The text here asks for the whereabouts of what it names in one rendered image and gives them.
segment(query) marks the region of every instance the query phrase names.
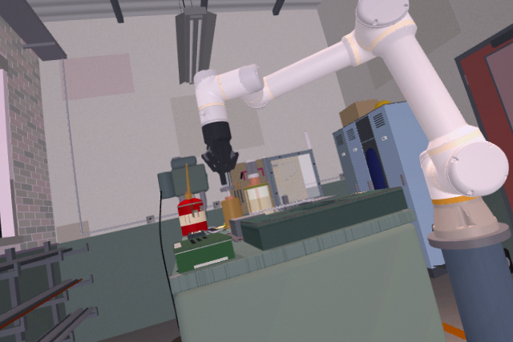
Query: white robotic arm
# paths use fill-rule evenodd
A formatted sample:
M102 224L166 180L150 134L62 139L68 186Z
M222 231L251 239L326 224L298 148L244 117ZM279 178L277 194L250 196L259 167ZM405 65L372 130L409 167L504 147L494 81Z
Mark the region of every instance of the white robotic arm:
M225 101L241 98L251 107L262 108L313 80L379 56L429 139L421 165L435 207L436 238L469 239L499 231L497 219L480 196L504 184L509 170L507 157L487 142L477 127L465 122L418 44L417 26L408 9L409 0L359 0L351 34L265 78L255 65L221 75L213 70L199 72L194 79L196 98L210 163L217 138L231 138ZM211 166L209 153L204 159ZM225 171L235 167L236 156L235 163L233 158L232 165L229 163L223 162L224 168L231 167Z

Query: brick wall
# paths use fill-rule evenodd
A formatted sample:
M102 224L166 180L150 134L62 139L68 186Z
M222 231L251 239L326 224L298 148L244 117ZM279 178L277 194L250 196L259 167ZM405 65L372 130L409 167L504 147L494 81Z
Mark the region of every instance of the brick wall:
M55 239L46 140L42 114L39 59L0 18L0 54L7 58L10 139L18 234L30 235L25 250Z

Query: floor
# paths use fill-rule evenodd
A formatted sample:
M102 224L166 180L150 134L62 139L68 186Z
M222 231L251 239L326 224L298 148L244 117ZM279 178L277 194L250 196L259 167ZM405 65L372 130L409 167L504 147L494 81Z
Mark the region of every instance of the floor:
M455 335L461 333L463 326L459 318L452 287L450 286L449 276L445 274L436 279L431 279L431 284L433 285L434 297L436 298L442 322L453 328L451 331L454 334L446 332L447 342L463 342L464 339ZM101 342L181 342L179 336L180 332L176 326L176 320L170 320Z

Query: red door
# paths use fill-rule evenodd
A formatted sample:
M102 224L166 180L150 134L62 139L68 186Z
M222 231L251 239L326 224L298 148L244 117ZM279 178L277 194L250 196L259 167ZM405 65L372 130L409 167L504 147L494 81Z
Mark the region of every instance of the red door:
M484 137L505 153L510 174L503 198L513 207L513 25L456 58Z

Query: blue-gray cylindrical pedestal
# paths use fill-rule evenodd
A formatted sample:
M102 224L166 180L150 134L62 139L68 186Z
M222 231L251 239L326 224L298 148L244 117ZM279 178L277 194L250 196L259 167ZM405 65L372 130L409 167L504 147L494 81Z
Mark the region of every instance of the blue-gray cylindrical pedestal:
M513 341L513 278L501 243L443 250L468 342Z

